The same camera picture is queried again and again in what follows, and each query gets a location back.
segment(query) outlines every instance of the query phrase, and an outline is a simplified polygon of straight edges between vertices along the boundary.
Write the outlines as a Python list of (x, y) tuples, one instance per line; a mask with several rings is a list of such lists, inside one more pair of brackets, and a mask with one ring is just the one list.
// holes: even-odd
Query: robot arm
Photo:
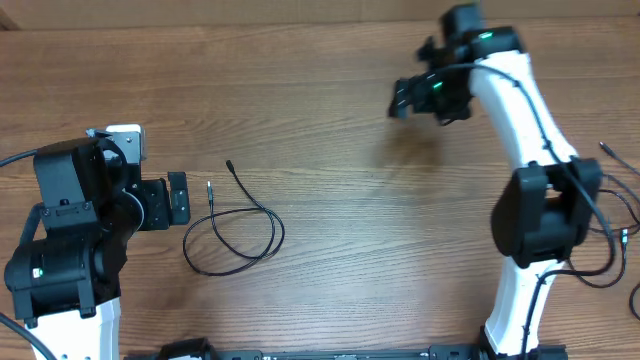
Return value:
[[(492, 358), (516, 356), (521, 352), (523, 327), (538, 278), (562, 268), (572, 248), (584, 240), (591, 216), (575, 187), (559, 171), (540, 128), (559, 160), (592, 198), (602, 173), (595, 161), (578, 159), (555, 125), (536, 86), (529, 55), (512, 28), (485, 28), (473, 5), (454, 7), (441, 21), (445, 46), (436, 49), (430, 38), (419, 50), (419, 58), (429, 63), (430, 71), (396, 83), (389, 113), (407, 117), (407, 107), (412, 106), (414, 112), (434, 113), (441, 125), (448, 125), (471, 116), (472, 97), (486, 109), (513, 175), (492, 213), (494, 241), (505, 259), (483, 336)], [(548, 188), (560, 196), (548, 198)], [(547, 278), (539, 293), (527, 352), (538, 347), (538, 326), (552, 282), (553, 277)]]
[[(127, 243), (136, 231), (188, 224), (189, 197), (184, 173), (169, 173), (170, 193), (164, 179), (142, 180), (141, 126), (87, 135), (35, 153), (43, 203), (31, 211), (4, 275), (16, 319), (56, 359), (115, 360)], [(47, 237), (34, 240), (41, 221)]]

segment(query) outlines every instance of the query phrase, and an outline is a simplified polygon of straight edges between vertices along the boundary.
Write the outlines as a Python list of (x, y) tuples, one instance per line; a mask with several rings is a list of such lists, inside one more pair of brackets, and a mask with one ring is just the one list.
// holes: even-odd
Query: wire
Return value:
[(33, 150), (29, 150), (29, 151), (25, 151), (23, 153), (20, 154), (16, 154), (13, 156), (9, 156), (8, 158), (4, 159), (4, 160), (0, 160), (0, 167), (3, 167), (5, 165), (9, 165), (12, 162), (27, 158), (29, 156), (33, 156), (38, 152), (37, 149), (33, 149)]
[[(609, 175), (609, 174), (605, 174), (605, 177), (609, 177), (609, 178), (613, 178), (613, 175)], [(615, 181), (619, 184), (622, 185), (627, 192), (629, 192), (635, 199), (636, 199), (636, 204), (640, 207), (640, 200), (637, 199), (637, 195), (631, 191), (630, 189), (628, 189), (628, 187), (626, 185), (624, 185), (624, 183), (622, 183), (620, 180), (615, 179)], [(635, 212), (633, 211), (633, 207), (631, 206), (631, 203), (629, 203), (629, 201), (622, 196), (622, 194), (614, 191), (614, 190), (610, 190), (610, 189), (600, 189), (598, 190), (601, 193), (608, 193), (608, 194), (612, 194), (615, 197), (617, 197), (618, 199), (620, 199), (625, 206), (627, 207), (627, 210), (629, 211), (629, 214), (631, 214), (631, 217), (633, 218), (633, 220), (635, 221), (635, 224), (630, 225), (630, 226), (626, 226), (626, 227), (620, 227), (617, 229), (612, 229), (611, 231), (614, 233), (619, 233), (619, 241), (620, 241), (620, 252), (622, 253), (622, 262), (620, 263), (620, 271), (618, 272), (618, 276), (616, 276), (615, 279), (613, 279), (611, 282), (607, 283), (607, 284), (595, 284), (590, 282), (589, 280), (583, 278), (582, 276), (577, 275), (576, 277), (578, 278), (578, 280), (580, 280), (583, 284), (592, 287), (594, 289), (606, 289), (606, 288), (610, 288), (612, 286), (614, 286), (615, 284), (617, 284), (618, 282), (620, 282), (620, 280), (622, 280), (622, 278), (624, 277), (626, 268), (627, 268), (627, 244), (628, 244), (628, 238), (630, 236), (633, 236), (635, 234), (637, 234), (640, 231), (640, 220), (638, 220), (638, 217), (636, 216)], [(597, 234), (602, 234), (603, 230), (601, 229), (595, 229), (595, 228), (589, 228), (590, 231), (595, 232)], [(575, 267), (573, 265), (573, 262), (571, 261), (571, 259), (567, 260), (567, 263), (569, 264), (569, 268), (571, 270), (575, 270)]]
[[(614, 160), (618, 161), (619, 163), (621, 163), (622, 165), (624, 165), (627, 169), (629, 169), (631, 172), (633, 172), (634, 174), (640, 176), (640, 171), (638, 171), (638, 169), (636, 169), (635, 167), (631, 166), (628, 162), (624, 161), (618, 154), (616, 154), (615, 151), (613, 151), (609, 146), (607, 146), (607, 144), (600, 142), (600, 147), (602, 148), (602, 150), (609, 155), (610, 157), (612, 157)], [(610, 180), (613, 180), (613, 182), (615, 182), (618, 186), (620, 186), (621, 188), (623, 188), (628, 194), (630, 194), (633, 199), (636, 201), (636, 204), (638, 204), (638, 207), (640, 207), (640, 197), (638, 197), (638, 195), (632, 191), (625, 183), (623, 183), (622, 181), (618, 180), (617, 178), (615, 178), (613, 175), (607, 175), (607, 177)], [(620, 228), (620, 229), (616, 229), (616, 230), (630, 230), (633, 229), (633, 231), (631, 231), (630, 233), (628, 233), (628, 236), (631, 235), (635, 235), (638, 232), (640, 232), (640, 220), (638, 220), (638, 217), (636, 216), (635, 212), (633, 212), (633, 210), (630, 208), (630, 204), (628, 201), (626, 201), (626, 199), (624, 199), (623, 197), (619, 197), (621, 200), (623, 200), (623, 202), (625, 202), (625, 205), (627, 206), (627, 209), (629, 210), (629, 213), (631, 214), (631, 217), (633, 218), (633, 220), (636, 222), (636, 224), (628, 226), (626, 228)], [(623, 261), (626, 261), (626, 244), (623, 250)], [(591, 286), (594, 284), (591, 284), (587, 281), (582, 281), (583, 283)], [(640, 289), (640, 283), (638, 283), (633, 290), (631, 291), (631, 294), (629, 295), (629, 310), (631, 311), (631, 314), (633, 314), (633, 316), (640, 321), (640, 316), (638, 315), (638, 312), (635, 308), (635, 296), (636, 293), (638, 292), (638, 289)]]
[[(187, 231), (184, 234), (184, 239), (182, 240), (182, 252), (184, 254), (185, 260), (187, 260), (187, 263), (189, 264), (189, 266), (191, 266), (193, 271), (197, 272), (200, 275), (205, 275), (205, 276), (227, 276), (227, 275), (237, 274), (237, 273), (239, 273), (241, 271), (247, 270), (248, 268), (254, 266), (258, 262), (260, 262), (260, 260), (264, 260), (264, 259), (268, 259), (268, 258), (273, 257), (275, 254), (278, 253), (278, 251), (280, 251), (280, 248), (282, 247), (282, 243), (284, 242), (285, 229), (284, 229), (284, 223), (282, 222), (282, 219), (280, 219), (280, 217), (275, 212), (273, 212), (273, 210), (268, 209), (267, 207), (262, 205), (258, 200), (256, 200), (253, 196), (251, 196), (251, 194), (249, 194), (249, 191), (247, 191), (247, 189), (244, 187), (244, 185), (242, 185), (242, 182), (238, 178), (238, 175), (236, 175), (235, 169), (234, 169), (233, 164), (231, 163), (230, 160), (227, 160), (227, 168), (229, 169), (229, 172), (231, 172), (231, 174), (233, 175), (233, 178), (238, 183), (238, 186), (240, 186), (240, 189), (242, 189), (242, 192), (244, 192), (244, 194), (249, 198), (249, 200), (251, 200), (251, 202), (254, 205), (256, 205), (256, 207), (229, 210), (229, 211), (224, 211), (224, 212), (220, 212), (220, 213), (217, 213), (217, 214), (214, 213), (214, 211), (213, 211), (213, 209), (214, 209), (214, 207), (213, 207), (213, 200), (214, 200), (213, 188), (211, 187), (211, 183), (209, 182), (209, 184), (207, 185), (207, 191), (208, 191), (208, 195), (209, 195), (209, 211), (210, 211), (210, 215), (209, 216), (205, 216), (205, 217), (201, 218), (200, 220), (194, 222), (187, 229)], [(244, 254), (244, 253), (238, 251), (237, 249), (235, 249), (233, 246), (231, 246), (222, 237), (222, 235), (218, 231), (218, 227), (217, 227), (216, 221), (215, 221), (215, 219), (218, 216), (234, 214), (234, 213), (239, 213), (239, 212), (249, 212), (249, 211), (262, 211), (267, 215), (267, 217), (269, 217), (269, 220), (271, 221), (271, 239), (269, 240), (269, 243), (267, 244), (266, 248), (262, 251), (262, 253), (260, 253), (260, 255), (257, 255), (257, 256), (251, 256), (251, 255)], [(244, 264), (244, 265), (242, 265), (242, 266), (240, 266), (238, 268), (235, 268), (233, 270), (229, 270), (229, 271), (225, 271), (225, 272), (209, 272), (209, 271), (201, 270), (200, 268), (198, 268), (193, 263), (193, 261), (191, 261), (191, 258), (189, 257), (189, 254), (187, 252), (187, 239), (189, 237), (189, 234), (198, 225), (200, 225), (201, 223), (203, 223), (203, 222), (205, 222), (205, 221), (207, 221), (209, 219), (211, 220), (211, 227), (213, 228), (213, 232), (216, 234), (216, 237), (218, 238), (218, 240), (220, 240), (220, 242), (224, 246), (226, 246), (227, 249), (229, 249), (236, 256), (239, 256), (241, 258), (250, 260), (248, 263), (246, 263), (246, 264)], [(280, 241), (278, 242), (276, 247), (273, 249), (273, 251), (269, 252), (271, 250), (271, 246), (273, 245), (273, 241), (274, 241), (275, 236), (276, 236), (276, 226), (275, 226), (274, 219), (280, 224), (281, 235), (280, 235)]]
[(521, 352), (520, 352), (519, 358), (523, 359), (523, 360), (526, 360), (527, 357), (528, 357), (528, 354), (527, 354), (527, 340), (529, 338), (529, 330), (531, 328), (531, 322), (533, 320), (533, 313), (534, 313), (534, 310), (535, 310), (536, 302), (538, 300), (538, 295), (540, 294), (540, 288), (545, 283), (545, 280), (547, 278), (551, 277), (551, 276), (557, 276), (557, 275), (574, 275), (574, 276), (578, 276), (579, 275), (579, 276), (585, 277), (585, 276), (597, 276), (597, 275), (601, 275), (601, 274), (607, 272), (611, 268), (611, 266), (613, 265), (614, 260), (615, 260), (615, 254), (616, 254), (615, 240), (613, 239), (613, 233), (612, 233), (611, 229), (609, 228), (609, 224), (605, 221), (604, 216), (602, 215), (602, 212), (600, 211), (600, 209), (596, 206), (596, 204), (594, 203), (593, 199), (591, 199), (591, 196), (589, 196), (589, 194), (584, 189), (582, 184), (571, 173), (569, 168), (560, 159), (558, 154), (556, 154), (555, 150), (553, 149), (553, 144), (552, 144), (551, 140), (549, 140), (549, 138), (547, 136), (547, 133), (546, 133), (546, 131), (544, 129), (544, 126), (542, 124), (542, 120), (540, 119), (540, 115), (538, 114), (538, 111), (537, 111), (537, 109), (535, 107), (535, 104), (533, 103), (533, 99), (531, 98), (531, 96), (529, 95), (529, 93), (527, 92), (527, 90), (524, 88), (524, 86), (522, 85), (522, 83), (519, 80), (515, 79), (511, 75), (509, 75), (509, 74), (507, 74), (507, 73), (505, 73), (505, 72), (503, 72), (501, 70), (498, 70), (496, 68), (492, 68), (490, 66), (486, 66), (486, 65), (482, 65), (482, 64), (476, 64), (476, 63), (452, 64), (452, 65), (448, 65), (448, 66), (442, 67), (440, 69), (436, 69), (435, 71), (433, 71), (433, 73), (436, 74), (436, 75), (437, 74), (441, 75), (442, 73), (450, 72), (450, 71), (453, 71), (453, 70), (466, 70), (466, 69), (488, 71), (488, 72), (490, 72), (490, 73), (492, 73), (494, 75), (498, 75), (500, 77), (503, 77), (503, 78), (511, 81), (513, 83), (513, 86), (517, 87), (520, 90), (520, 92), (522, 93), (524, 98), (527, 100), (527, 103), (529, 105), (529, 108), (531, 109), (531, 112), (532, 112), (533, 117), (534, 117), (534, 119), (536, 121), (538, 129), (540, 130), (540, 136), (542, 137), (542, 140), (543, 140), (543, 143), (544, 143), (543, 149), (549, 151), (549, 154), (551, 155), (553, 160), (557, 164), (560, 165), (560, 167), (562, 168), (562, 170), (565, 173), (565, 175), (567, 176), (567, 178), (569, 178), (571, 183), (575, 186), (575, 188), (580, 193), (580, 196), (587, 203), (587, 205), (591, 208), (591, 210), (593, 211), (594, 215), (596, 216), (596, 219), (598, 220), (598, 222), (602, 226), (602, 229), (604, 231), (604, 235), (607, 237), (607, 242), (609, 244), (609, 259), (607, 260), (605, 265), (600, 269), (591, 270), (591, 271), (564, 270), (564, 269), (552, 270), (552, 271), (547, 271), (546, 273), (542, 274), (538, 278), (538, 282), (536, 283), (536, 287), (535, 287), (535, 289), (533, 291), (533, 296), (531, 297), (531, 303), (529, 305), (529, 311), (527, 313), (527, 319), (526, 319), (525, 325), (523, 327), (524, 337), (522, 339), (522, 348), (521, 348)]
[(631, 296), (629, 296), (629, 309), (631, 309), (631, 313), (633, 314), (633, 316), (635, 316), (636, 319), (640, 320), (640, 315), (638, 315), (638, 312), (636, 311), (636, 307), (634, 306), (634, 302), (635, 302), (636, 294), (638, 293), (638, 290), (640, 290), (640, 283), (638, 283), (638, 285), (636, 285), (636, 287), (634, 287), (633, 290), (631, 290)]
[(447, 125), (451, 125), (451, 123), (453, 123), (455, 120), (446, 120), (440, 123), (440, 126), (447, 126)]
[(11, 320), (8, 316), (3, 313), (0, 313), (0, 323), (13, 330), (16, 334), (22, 336), (25, 340), (31, 343), (33, 347), (38, 349), (42, 356), (46, 360), (56, 360), (56, 357), (53, 356), (53, 353), (45, 344), (43, 344), (35, 335), (33, 335), (29, 330), (23, 328), (17, 322)]

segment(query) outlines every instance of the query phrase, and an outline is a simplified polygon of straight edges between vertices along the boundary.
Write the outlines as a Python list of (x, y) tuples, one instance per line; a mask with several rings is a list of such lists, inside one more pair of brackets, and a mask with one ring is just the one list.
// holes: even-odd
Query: table surface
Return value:
[[(640, 165), (637, 18), (503, 20), (531, 53), (542, 94), (584, 157), (635, 189), (598, 148)], [(83, 137), (88, 127), (140, 123), (146, 178), (185, 171), (192, 218), (250, 205), (247, 188), (284, 220), (282, 251), (241, 274), (207, 278), (182, 256), (186, 227), (136, 234), (122, 283), (121, 353), (208, 337), (219, 349), (421, 348), (472, 342), (491, 312), (502, 256), (489, 214), (509, 179), (486, 113), (439, 128), (430, 116), (385, 117), (394, 81), (423, 70), (414, 51), (435, 22), (0, 33), (0, 157)], [(0, 264), (40, 201), (30, 161), (0, 172)], [(628, 216), (611, 209), (622, 223)], [(264, 215), (219, 220), (257, 253)], [(189, 250), (210, 270), (241, 264), (197, 231)], [(640, 326), (627, 309), (640, 280), (638, 244), (614, 288), (574, 278), (552, 289), (543, 342), (572, 358), (634, 358)], [(580, 268), (606, 259), (601, 238), (576, 250)], [(609, 274), (600, 281), (610, 279)], [(13, 316), (0, 286), (0, 311)], [(29, 359), (0, 328), (3, 358)]]

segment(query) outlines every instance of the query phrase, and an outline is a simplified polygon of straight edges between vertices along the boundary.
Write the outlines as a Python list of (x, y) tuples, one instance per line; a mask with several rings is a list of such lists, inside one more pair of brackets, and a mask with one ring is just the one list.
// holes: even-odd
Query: cable connector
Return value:
[(209, 203), (213, 202), (213, 188), (211, 187), (211, 181), (207, 181), (207, 195), (209, 195)]
[(604, 150), (605, 153), (607, 153), (607, 155), (615, 158), (616, 154), (613, 152), (613, 150), (611, 150), (611, 148), (607, 144), (600, 141), (600, 147), (602, 148), (602, 150)]
[(627, 247), (629, 243), (629, 229), (622, 229), (620, 231), (620, 243), (622, 243), (622, 247)]
[(236, 170), (233, 168), (233, 163), (231, 163), (231, 160), (227, 160), (227, 169), (229, 169), (229, 172), (233, 175), (236, 174)]

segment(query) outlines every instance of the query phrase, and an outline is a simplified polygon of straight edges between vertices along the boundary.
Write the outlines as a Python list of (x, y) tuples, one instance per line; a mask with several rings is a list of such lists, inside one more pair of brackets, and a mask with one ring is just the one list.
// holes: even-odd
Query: wooden table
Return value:
[[(512, 23), (569, 141), (640, 188), (597, 145), (640, 165), (638, 19), (492, 25)], [(135, 235), (120, 274), (122, 354), (200, 336), (263, 351), (472, 342), (500, 275), (489, 214), (510, 176), (506, 156), (475, 102), (472, 119), (446, 128), (430, 116), (385, 117), (394, 81), (423, 70), (414, 51), (437, 32), (435, 22), (407, 22), (0, 33), (0, 157), (88, 127), (140, 123), (144, 176), (186, 171), (194, 220), (208, 213), (207, 180), (218, 210), (249, 205), (227, 159), (283, 218), (282, 251), (225, 278), (187, 266), (185, 227)], [(0, 194), (5, 264), (40, 200), (30, 161), (2, 169)], [(627, 221), (620, 206), (612, 211)], [(264, 215), (219, 221), (233, 244), (256, 253), (267, 224)], [(189, 249), (211, 270), (241, 263), (210, 229)], [(541, 339), (567, 344), (574, 359), (637, 357), (640, 326), (627, 299), (639, 254), (634, 241), (627, 275), (608, 290), (558, 279)], [(575, 261), (595, 268), (605, 258), (592, 237)], [(4, 287), (0, 310), (13, 315)], [(0, 347), (2, 358), (32, 358), (5, 328)]]

